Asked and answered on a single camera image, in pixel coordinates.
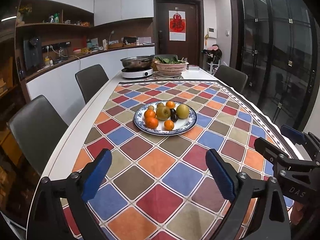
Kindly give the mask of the person right hand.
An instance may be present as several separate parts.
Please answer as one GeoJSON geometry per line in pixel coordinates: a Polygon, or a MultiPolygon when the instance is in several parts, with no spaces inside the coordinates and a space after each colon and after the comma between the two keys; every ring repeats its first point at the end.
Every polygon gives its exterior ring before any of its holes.
{"type": "Polygon", "coordinates": [[[313,217],[314,211],[314,206],[294,201],[290,215],[291,224],[297,226],[299,224],[307,223],[313,217]]]}

